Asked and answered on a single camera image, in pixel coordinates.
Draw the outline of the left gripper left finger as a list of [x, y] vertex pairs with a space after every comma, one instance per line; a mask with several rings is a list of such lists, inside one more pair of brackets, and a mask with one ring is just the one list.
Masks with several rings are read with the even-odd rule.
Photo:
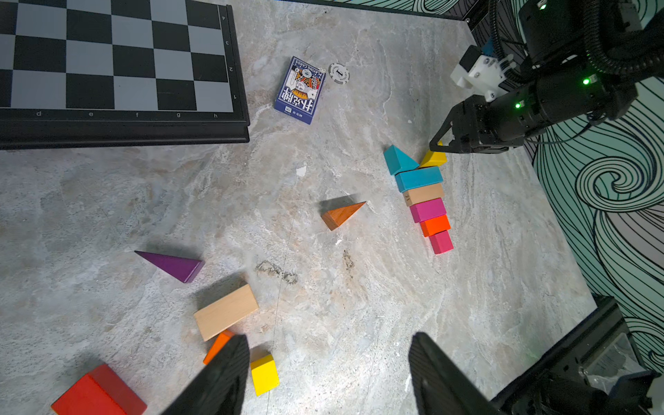
[[163, 414], [240, 415], [249, 366], [247, 337], [235, 335]]

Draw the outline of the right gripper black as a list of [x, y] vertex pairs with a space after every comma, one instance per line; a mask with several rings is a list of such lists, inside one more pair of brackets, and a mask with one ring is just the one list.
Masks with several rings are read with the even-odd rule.
[[488, 103], [473, 95], [449, 111], [429, 143], [432, 152], [500, 154], [550, 126], [534, 83]]

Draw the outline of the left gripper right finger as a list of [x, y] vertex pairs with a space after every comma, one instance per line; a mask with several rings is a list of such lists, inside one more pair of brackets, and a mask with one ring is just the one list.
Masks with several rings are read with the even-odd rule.
[[408, 361], [419, 414], [501, 414], [427, 333], [413, 336]]

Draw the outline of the teal long block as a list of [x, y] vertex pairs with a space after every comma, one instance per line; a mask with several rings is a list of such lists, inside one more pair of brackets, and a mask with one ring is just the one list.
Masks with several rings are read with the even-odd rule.
[[444, 181], [438, 167], [428, 167], [402, 172], [395, 176], [395, 180], [401, 193], [408, 190], [415, 190], [415, 188], [442, 183]]

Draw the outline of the teal triangle block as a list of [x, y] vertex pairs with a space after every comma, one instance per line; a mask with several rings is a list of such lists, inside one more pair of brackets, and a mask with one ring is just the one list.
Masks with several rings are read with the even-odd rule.
[[418, 169], [419, 164], [411, 157], [406, 155], [405, 152], [400, 150], [395, 145], [391, 145], [384, 152], [387, 169], [391, 176]]

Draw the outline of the natural wood long block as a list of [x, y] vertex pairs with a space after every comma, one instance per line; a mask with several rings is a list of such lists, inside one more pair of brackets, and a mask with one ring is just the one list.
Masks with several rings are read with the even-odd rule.
[[411, 207], [415, 204], [442, 199], [444, 197], [444, 190], [440, 183], [435, 183], [420, 188], [414, 188], [413, 190], [406, 190], [403, 195], [406, 205]]

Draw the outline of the magenta long block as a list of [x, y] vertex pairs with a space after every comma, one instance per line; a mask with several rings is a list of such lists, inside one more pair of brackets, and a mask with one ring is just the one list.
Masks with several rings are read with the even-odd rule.
[[444, 202], [441, 198], [413, 204], [410, 207], [410, 211], [415, 223], [422, 223], [447, 214]]

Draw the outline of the orange rectangular block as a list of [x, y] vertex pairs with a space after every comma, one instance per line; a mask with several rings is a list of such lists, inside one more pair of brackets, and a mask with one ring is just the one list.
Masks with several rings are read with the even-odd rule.
[[447, 215], [422, 221], [420, 226], [425, 237], [432, 237], [437, 233], [447, 232], [451, 229], [451, 224]]

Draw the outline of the pink cube block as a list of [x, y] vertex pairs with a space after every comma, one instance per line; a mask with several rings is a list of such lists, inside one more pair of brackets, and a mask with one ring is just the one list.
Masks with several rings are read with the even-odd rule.
[[434, 235], [430, 236], [429, 239], [435, 254], [446, 253], [454, 249], [450, 233], [448, 231], [435, 233]]

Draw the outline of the red rectangular block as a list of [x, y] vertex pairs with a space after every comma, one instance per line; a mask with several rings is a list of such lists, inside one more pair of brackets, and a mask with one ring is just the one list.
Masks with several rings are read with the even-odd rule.
[[147, 404], [104, 363], [76, 381], [51, 409], [56, 414], [144, 414]]

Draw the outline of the purple triangle block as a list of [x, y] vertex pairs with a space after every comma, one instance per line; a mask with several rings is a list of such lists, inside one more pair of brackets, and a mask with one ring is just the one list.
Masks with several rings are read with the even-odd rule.
[[135, 251], [135, 253], [183, 284], [193, 282], [205, 265], [200, 259], [186, 259], [153, 252]]

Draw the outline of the orange triangle block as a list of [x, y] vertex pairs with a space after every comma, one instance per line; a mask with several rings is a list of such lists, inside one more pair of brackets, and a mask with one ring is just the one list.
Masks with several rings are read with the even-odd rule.
[[325, 212], [322, 216], [323, 222], [330, 231], [334, 231], [349, 218], [351, 218], [366, 202], [360, 202], [346, 207], [339, 207]]

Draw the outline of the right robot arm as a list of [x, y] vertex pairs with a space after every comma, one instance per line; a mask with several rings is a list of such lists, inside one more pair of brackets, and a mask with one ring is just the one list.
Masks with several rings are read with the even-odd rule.
[[473, 93], [451, 108], [431, 151], [500, 154], [579, 116], [588, 126], [620, 119], [637, 84], [663, 74], [662, 12], [642, 22], [631, 1], [529, 1], [519, 19], [522, 62], [504, 50], [489, 3], [493, 51], [470, 46], [455, 67], [452, 79]]

